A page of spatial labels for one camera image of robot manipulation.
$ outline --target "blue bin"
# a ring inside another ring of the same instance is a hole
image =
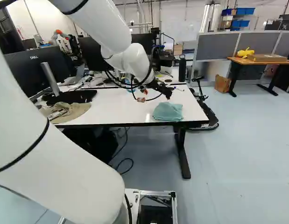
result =
[[[246,8],[246,15],[253,15],[255,8]]]
[[[240,30],[240,27],[231,27],[230,30],[231,30],[231,31],[239,31],[239,30]]]
[[[249,20],[242,20],[240,23],[240,27],[247,27],[249,26]]]
[[[237,15],[253,15],[255,8],[237,8]]]
[[[249,20],[233,20],[232,27],[247,27],[249,22]]]
[[[237,15],[246,15],[246,8],[237,8]]]
[[[232,27],[240,27],[241,26],[241,20],[233,20]]]
[[[231,13],[232,13],[232,9],[227,8],[227,9],[222,10],[221,16],[230,15]]]

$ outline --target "cubicle partition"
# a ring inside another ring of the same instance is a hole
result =
[[[281,56],[289,55],[289,31],[231,31],[231,32],[212,32],[200,33],[197,37],[196,50],[193,57],[192,76],[197,74],[196,67],[199,64],[215,64],[216,68],[212,68],[212,75],[205,79],[205,83],[212,85],[215,73],[227,77],[230,70],[230,62],[227,60],[229,56],[235,56],[239,50],[247,49],[255,50],[256,54],[278,54]],[[242,77],[240,79],[249,79],[251,84],[259,83],[258,75]]]

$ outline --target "brown paper bag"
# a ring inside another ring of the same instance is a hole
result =
[[[215,89],[219,92],[226,93],[229,91],[230,82],[230,79],[216,75]]]

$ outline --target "yellow toy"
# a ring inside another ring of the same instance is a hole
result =
[[[249,48],[247,48],[246,50],[239,50],[237,56],[247,58],[247,55],[254,55],[254,50],[249,50]]]

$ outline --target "beige cloth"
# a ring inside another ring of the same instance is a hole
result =
[[[60,109],[66,109],[67,112],[64,115],[51,120],[52,124],[61,124],[61,123],[65,123],[65,122],[68,122],[68,121],[71,121],[71,120],[73,120],[75,118],[80,117],[82,114],[84,114],[86,111],[88,111],[90,107],[91,107],[91,103],[67,104],[67,103],[64,103],[64,102],[58,102],[51,108],[48,108],[48,109],[42,108],[42,109],[40,109],[40,112],[45,117],[48,117],[53,112],[56,112],[56,111],[58,111]]]

